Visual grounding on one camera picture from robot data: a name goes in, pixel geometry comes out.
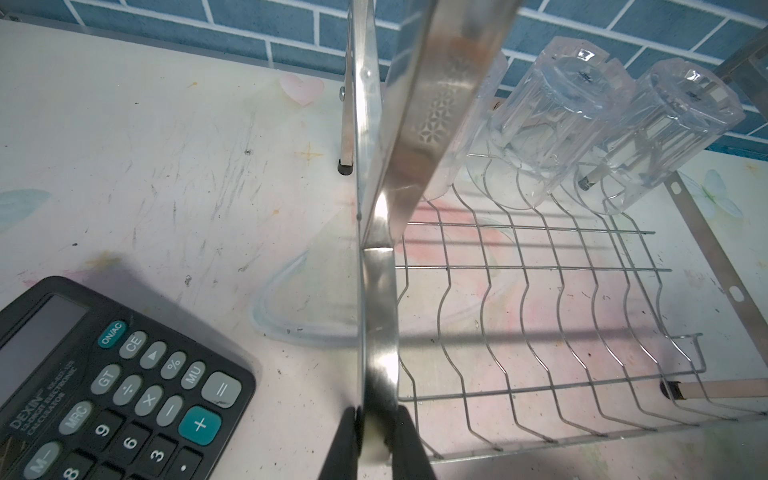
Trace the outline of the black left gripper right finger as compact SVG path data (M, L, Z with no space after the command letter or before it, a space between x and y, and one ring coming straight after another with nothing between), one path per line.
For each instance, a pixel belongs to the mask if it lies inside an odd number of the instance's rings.
M408 409L399 406L391 438L394 480L436 480Z

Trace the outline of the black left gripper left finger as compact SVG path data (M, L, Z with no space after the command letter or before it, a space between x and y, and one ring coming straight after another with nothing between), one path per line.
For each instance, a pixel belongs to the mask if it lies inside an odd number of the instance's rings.
M356 480L360 455L359 409L344 410L329 451L319 473L319 480Z

